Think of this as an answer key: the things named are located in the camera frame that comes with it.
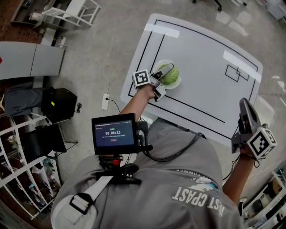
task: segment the white wire rack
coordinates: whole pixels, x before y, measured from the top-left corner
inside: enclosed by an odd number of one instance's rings
[[[35,119],[32,119],[32,118],[29,118],[28,121],[24,122],[24,123],[21,123],[21,124],[18,124],[18,125],[15,125],[14,124],[14,121],[12,120],[11,121],[11,124],[12,124],[12,127],[6,129],[6,130],[3,130],[3,131],[0,131],[0,136],[3,135],[3,134],[6,134],[6,133],[9,133],[9,132],[15,132],[16,136],[15,136],[15,140],[17,142],[17,145],[18,145],[18,150],[19,150],[19,154],[21,155],[21,163],[22,163],[22,167],[17,169],[16,171],[14,171],[13,167],[11,166],[10,162],[9,162],[9,159],[7,157],[7,154],[5,152],[5,149],[4,149],[4,146],[3,146],[3,143],[2,143],[2,140],[0,138],[0,147],[1,147],[1,152],[0,152],[0,157],[4,156],[5,160],[6,160],[6,163],[11,171],[11,174],[7,177],[5,177],[4,179],[0,179],[0,188],[5,188],[6,191],[11,195],[11,197],[15,200],[15,202],[17,202],[17,204],[31,217],[31,219],[34,219],[41,211],[43,211],[49,204],[51,204],[53,202],[53,197],[54,197],[54,194],[53,194],[53,191],[52,191],[52,188],[50,186],[50,183],[48,181],[48,177],[47,177],[47,174],[46,174],[46,171],[44,169],[44,166],[43,166],[43,161],[46,159],[46,156],[43,156],[43,157],[40,157],[40,158],[37,158],[36,160],[30,162],[30,163],[27,163],[27,160],[25,158],[25,155],[24,155],[24,151],[23,151],[23,148],[22,148],[22,145],[21,145],[21,140],[20,140],[20,135],[19,135],[19,128],[21,127],[24,127],[24,126],[28,126],[28,125],[33,125],[33,126],[36,126],[36,123],[41,121],[41,120],[45,120],[46,119],[46,116],[42,116],[42,115],[39,115],[39,114],[34,114],[34,116],[36,116]],[[50,156],[54,156],[55,155],[55,152],[51,152],[49,154]],[[41,173],[40,173],[40,177],[42,178],[42,180],[48,185],[48,188],[50,190],[50,195],[51,195],[51,200],[49,202],[47,202],[44,198],[44,196],[42,195],[39,187],[37,186],[34,178],[33,178],[33,175],[31,173],[31,168],[40,163],[43,167],[42,167],[42,170],[41,170]],[[57,171],[57,167],[56,167],[56,163],[55,163],[55,160],[53,160],[53,166],[54,166],[54,170],[55,170],[55,180],[58,184],[60,184],[60,181],[59,181],[59,177],[58,177],[58,171]],[[22,173],[27,173],[30,181],[33,183],[34,185],[34,188],[36,190],[36,192],[40,195],[41,199],[44,201],[44,206],[42,208],[40,208],[33,200],[32,198],[29,196],[29,194],[26,192],[26,190],[24,189],[24,187],[22,186],[21,182],[19,181],[18,179],[18,176],[21,175]],[[11,192],[11,190],[9,189],[8,187],[8,183],[12,180],[15,180],[19,186],[19,188],[24,192],[24,194],[28,197],[29,201],[33,204],[33,206],[37,209],[37,212],[33,215],[31,214],[24,206],[22,203],[20,203],[20,201],[18,200],[18,198],[16,196],[14,196],[14,194]]]

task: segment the black speaker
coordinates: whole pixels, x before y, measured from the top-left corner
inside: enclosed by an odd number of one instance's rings
[[[42,113],[52,122],[70,119],[75,112],[77,96],[65,88],[43,91]]]

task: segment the monitor screen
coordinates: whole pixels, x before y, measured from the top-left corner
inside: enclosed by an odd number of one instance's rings
[[[134,145],[131,120],[95,124],[97,147]]]

